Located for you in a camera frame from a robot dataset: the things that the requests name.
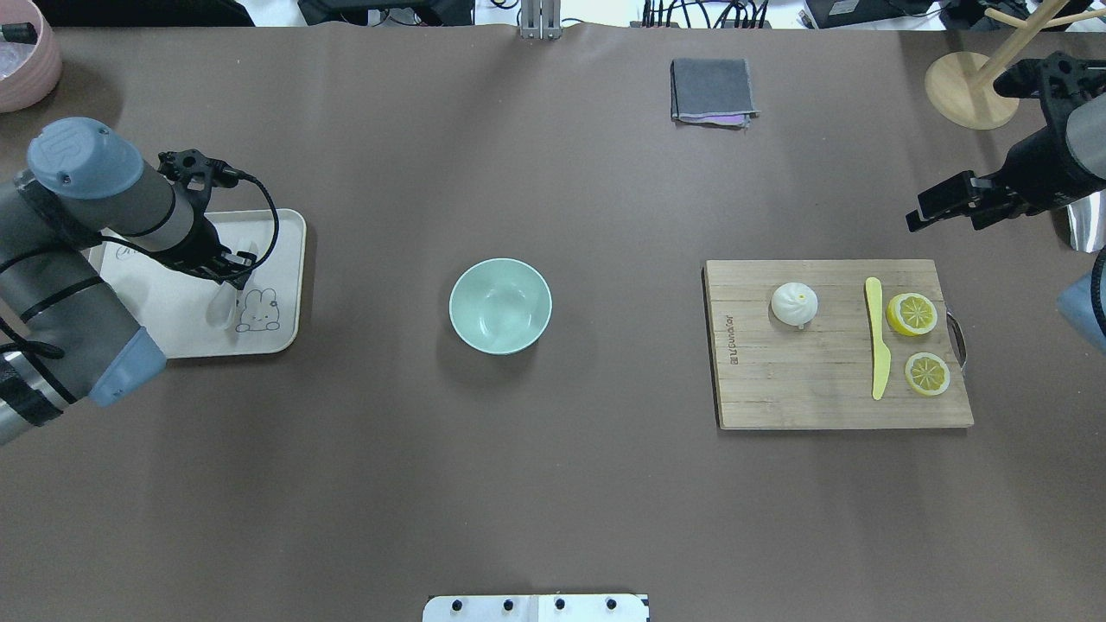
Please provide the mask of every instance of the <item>yellow lemon slice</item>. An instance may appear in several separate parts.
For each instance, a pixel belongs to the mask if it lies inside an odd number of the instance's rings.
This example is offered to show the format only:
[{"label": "yellow lemon slice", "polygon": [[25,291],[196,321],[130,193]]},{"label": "yellow lemon slice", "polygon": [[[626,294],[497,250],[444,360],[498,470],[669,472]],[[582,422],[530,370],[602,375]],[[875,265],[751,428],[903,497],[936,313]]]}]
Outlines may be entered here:
[{"label": "yellow lemon slice", "polygon": [[940,395],[949,387],[949,366],[937,354],[919,352],[906,361],[906,382],[926,396]]},{"label": "yellow lemon slice", "polygon": [[887,323],[907,336],[926,334],[937,325],[937,307],[920,293],[900,293],[887,303]]}]

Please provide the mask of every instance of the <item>plastic knife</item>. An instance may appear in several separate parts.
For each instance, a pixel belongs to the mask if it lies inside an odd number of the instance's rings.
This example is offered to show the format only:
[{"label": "plastic knife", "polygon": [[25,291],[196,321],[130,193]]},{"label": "plastic knife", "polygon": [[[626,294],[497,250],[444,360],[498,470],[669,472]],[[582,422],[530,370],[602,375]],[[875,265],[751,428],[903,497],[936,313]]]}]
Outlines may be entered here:
[{"label": "plastic knife", "polygon": [[879,400],[891,372],[891,350],[884,343],[884,286],[879,279],[868,277],[864,280],[864,298],[868,301],[868,322],[872,324],[872,398]]}]

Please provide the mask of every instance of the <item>black cable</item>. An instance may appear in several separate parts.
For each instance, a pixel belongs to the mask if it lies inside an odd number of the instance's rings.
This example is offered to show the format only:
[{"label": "black cable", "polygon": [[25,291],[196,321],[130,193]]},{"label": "black cable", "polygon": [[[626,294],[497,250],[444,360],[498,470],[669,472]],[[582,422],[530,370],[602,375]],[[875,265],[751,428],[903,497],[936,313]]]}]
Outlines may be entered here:
[{"label": "black cable", "polygon": [[649,0],[649,25],[662,27],[665,25],[665,0]]},{"label": "black cable", "polygon": [[[672,11],[676,10],[677,2],[679,2],[679,0],[672,0],[671,3],[668,4],[668,15],[665,18],[665,25],[668,28],[671,28],[672,25]],[[684,23],[687,24],[688,28],[691,28],[691,15],[688,13],[688,3],[684,2],[680,4],[680,9],[684,10]]]},{"label": "black cable", "polygon": [[752,7],[752,10],[749,11],[749,17],[741,22],[741,28],[753,28],[753,24],[757,22],[757,13],[760,12],[760,9],[753,0],[749,0],[749,6]]},{"label": "black cable", "polygon": [[[261,259],[257,260],[248,268],[243,268],[230,274],[205,274],[198,271],[185,272],[182,270],[181,273],[188,274],[189,277],[196,277],[197,279],[206,279],[208,281],[230,281],[232,279],[241,277],[242,274],[249,274],[250,272],[257,270],[259,267],[261,267],[262,263],[265,262],[267,259],[269,259],[269,256],[272,255],[273,249],[276,248],[276,237],[280,235],[280,216],[276,214],[276,205],[273,203],[272,195],[269,194],[269,190],[265,188],[264,184],[262,184],[257,177],[250,175],[249,173],[240,172],[239,178],[257,186],[261,190],[261,194],[265,196],[265,200],[269,201],[269,211],[271,211],[273,215],[273,237],[271,240],[269,240],[269,248],[265,250],[264,255],[261,256]],[[132,242],[131,240],[109,237],[109,236],[98,236],[97,239],[101,242],[113,242],[119,246],[125,246],[131,250],[140,252],[142,255],[145,255],[146,257],[149,257],[150,259],[157,261],[157,259],[153,257],[150,251]]]},{"label": "black cable", "polygon": [[1091,269],[1091,309],[1095,312],[1098,330],[1106,336],[1106,313],[1103,313],[1103,267],[1106,266],[1106,248],[1098,251],[1095,266]]},{"label": "black cable", "polygon": [[707,12],[707,7],[703,6],[703,3],[700,2],[699,0],[696,0],[696,4],[698,4],[699,10],[702,11],[702,19],[707,21],[707,28],[709,29],[710,28],[710,13]]},{"label": "black cable", "polygon": [[945,7],[938,6],[936,9],[933,9],[932,11],[929,11],[928,13],[921,13],[919,15],[916,15],[914,13],[908,13],[906,11],[906,9],[904,9],[902,7],[899,7],[895,2],[891,2],[891,0],[884,0],[884,2],[886,2],[887,6],[890,7],[891,9],[895,9],[896,11],[902,13],[904,18],[928,18],[930,15],[936,15],[937,13],[940,13],[941,11],[945,10]]},{"label": "black cable", "polygon": [[726,9],[722,11],[721,14],[718,15],[718,19],[714,20],[713,28],[726,28],[726,18],[729,17],[730,9],[738,10],[738,13],[733,17],[733,25],[734,28],[737,28],[738,19],[741,18],[741,14],[745,10],[745,6],[742,4],[739,0],[729,0],[729,2],[726,4]]},{"label": "black cable", "polygon": [[[36,257],[39,255],[45,255],[48,252],[55,252],[60,250],[71,250],[71,249],[65,245],[46,245],[46,246],[41,246],[34,250],[30,250],[28,252],[22,252],[20,255],[17,255],[15,257],[12,257],[8,261],[0,263],[0,273],[3,273],[6,270],[8,270],[12,266],[19,263],[24,259],[30,259],[31,257]],[[8,339],[11,340],[11,343],[4,343],[0,345],[0,353],[22,352],[23,354],[36,354],[45,359],[61,359],[62,356],[65,355],[65,351],[62,350],[61,348],[58,348],[56,345],[52,345],[50,343],[44,343],[41,341],[29,341],[27,338],[15,332],[15,330],[12,329],[11,325],[9,325],[8,322],[3,320],[3,318],[0,318],[0,332],[3,332],[3,334],[8,335]]]}]

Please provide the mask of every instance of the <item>cartoon rabbit print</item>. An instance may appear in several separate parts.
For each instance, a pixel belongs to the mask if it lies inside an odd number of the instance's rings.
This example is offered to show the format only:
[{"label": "cartoon rabbit print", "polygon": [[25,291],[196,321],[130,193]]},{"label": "cartoon rabbit print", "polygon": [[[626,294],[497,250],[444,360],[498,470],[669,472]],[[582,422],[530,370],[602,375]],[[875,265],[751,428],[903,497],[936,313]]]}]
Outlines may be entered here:
[{"label": "cartoon rabbit print", "polygon": [[234,330],[244,332],[274,331],[280,328],[280,307],[276,307],[276,290],[250,290],[246,294],[242,317]]}]

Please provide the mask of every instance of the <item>folded cloth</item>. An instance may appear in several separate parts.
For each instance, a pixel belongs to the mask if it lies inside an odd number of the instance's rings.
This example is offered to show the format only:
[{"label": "folded cloth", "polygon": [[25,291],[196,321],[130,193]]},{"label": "folded cloth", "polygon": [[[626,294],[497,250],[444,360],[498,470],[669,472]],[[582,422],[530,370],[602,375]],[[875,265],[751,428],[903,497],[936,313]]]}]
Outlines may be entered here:
[{"label": "folded cloth", "polygon": [[672,120],[745,127],[760,114],[744,59],[676,59]]}]

